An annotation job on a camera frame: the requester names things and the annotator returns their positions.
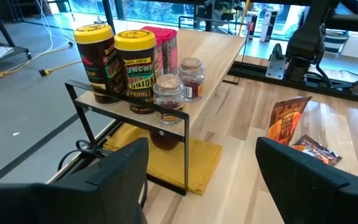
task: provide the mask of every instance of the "yellow lid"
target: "yellow lid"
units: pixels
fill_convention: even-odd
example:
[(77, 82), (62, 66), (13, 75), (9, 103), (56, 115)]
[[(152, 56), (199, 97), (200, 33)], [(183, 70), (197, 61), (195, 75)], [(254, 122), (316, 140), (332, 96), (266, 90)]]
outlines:
[(146, 50), (155, 47), (155, 35), (147, 30), (127, 30), (114, 36), (115, 47), (120, 50)]
[(112, 38), (114, 33), (110, 25), (92, 24), (77, 28), (73, 32), (76, 43), (91, 44)]

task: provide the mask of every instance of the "jar lid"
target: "jar lid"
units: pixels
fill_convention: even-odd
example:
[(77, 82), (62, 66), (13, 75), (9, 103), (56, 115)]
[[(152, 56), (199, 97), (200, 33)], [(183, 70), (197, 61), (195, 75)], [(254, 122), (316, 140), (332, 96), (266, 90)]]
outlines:
[(181, 60), (181, 68), (184, 70), (198, 70), (202, 66), (202, 62), (198, 58), (184, 58)]
[(156, 84), (162, 91), (173, 91), (179, 88), (180, 78), (177, 75), (165, 74), (156, 79)]
[(106, 24), (91, 24), (75, 29), (73, 36), (78, 44), (92, 44), (108, 40), (113, 36), (112, 28)]
[(135, 51), (155, 47), (155, 35), (148, 30), (127, 30), (114, 36), (115, 47), (119, 50)]

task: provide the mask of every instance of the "white label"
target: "white label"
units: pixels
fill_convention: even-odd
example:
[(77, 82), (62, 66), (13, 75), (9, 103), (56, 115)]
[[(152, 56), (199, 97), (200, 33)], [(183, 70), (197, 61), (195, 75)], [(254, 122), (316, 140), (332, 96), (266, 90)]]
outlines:
[(184, 87), (184, 97), (192, 98), (192, 88), (191, 87)]

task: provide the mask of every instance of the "glass jar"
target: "glass jar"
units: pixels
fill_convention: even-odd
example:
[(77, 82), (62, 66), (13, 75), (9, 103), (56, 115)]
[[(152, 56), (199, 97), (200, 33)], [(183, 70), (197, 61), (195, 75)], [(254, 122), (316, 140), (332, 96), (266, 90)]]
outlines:
[[(157, 78), (154, 85), (154, 103), (165, 108), (183, 111), (183, 84), (177, 75), (166, 74)], [(158, 120), (164, 124), (173, 124), (179, 118), (164, 113), (156, 113)]]
[(181, 60), (178, 68), (179, 77), (184, 85), (184, 100), (193, 102), (204, 95), (204, 66), (198, 58)]

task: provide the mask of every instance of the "snack bag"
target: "snack bag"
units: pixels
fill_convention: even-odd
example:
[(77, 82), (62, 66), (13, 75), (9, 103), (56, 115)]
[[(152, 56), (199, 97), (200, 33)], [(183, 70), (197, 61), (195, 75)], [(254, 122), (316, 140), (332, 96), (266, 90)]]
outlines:
[(311, 96), (275, 103), (271, 112), (268, 137), (288, 145), (310, 99)]
[(335, 154), (335, 152), (328, 150), (326, 147), (316, 142), (307, 134), (302, 136), (295, 144), (293, 144), (292, 148), (320, 159), (325, 164), (329, 164), (331, 166), (334, 166), (340, 160), (342, 160), (341, 156), (338, 156)]

